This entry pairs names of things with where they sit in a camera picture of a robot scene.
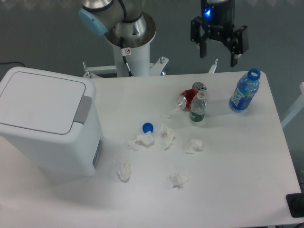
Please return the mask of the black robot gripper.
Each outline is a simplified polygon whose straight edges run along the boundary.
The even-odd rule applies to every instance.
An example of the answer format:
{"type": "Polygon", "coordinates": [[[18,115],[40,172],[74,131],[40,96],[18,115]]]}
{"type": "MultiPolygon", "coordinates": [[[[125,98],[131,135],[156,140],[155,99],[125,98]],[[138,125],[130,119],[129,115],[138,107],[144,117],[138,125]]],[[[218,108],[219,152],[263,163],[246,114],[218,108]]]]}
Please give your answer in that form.
{"type": "Polygon", "coordinates": [[[234,0],[201,0],[201,17],[190,23],[190,39],[199,46],[200,58],[207,55],[207,38],[226,43],[231,52],[230,66],[238,63],[240,55],[249,48],[248,26],[234,28],[234,0]]]}

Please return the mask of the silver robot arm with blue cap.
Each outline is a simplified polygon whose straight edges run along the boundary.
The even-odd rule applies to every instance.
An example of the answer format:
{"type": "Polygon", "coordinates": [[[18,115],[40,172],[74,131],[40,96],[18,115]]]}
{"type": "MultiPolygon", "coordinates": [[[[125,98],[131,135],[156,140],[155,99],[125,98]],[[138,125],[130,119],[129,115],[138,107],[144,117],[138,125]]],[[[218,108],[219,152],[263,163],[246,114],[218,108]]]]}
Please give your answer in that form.
{"type": "MultiPolygon", "coordinates": [[[[234,26],[235,1],[202,0],[200,10],[190,23],[190,40],[199,46],[200,57],[207,54],[206,41],[215,40],[228,48],[234,67],[249,48],[247,26],[234,26]]],[[[84,0],[79,17],[91,32],[119,48],[141,47],[156,34],[155,22],[140,0],[84,0]]]]}

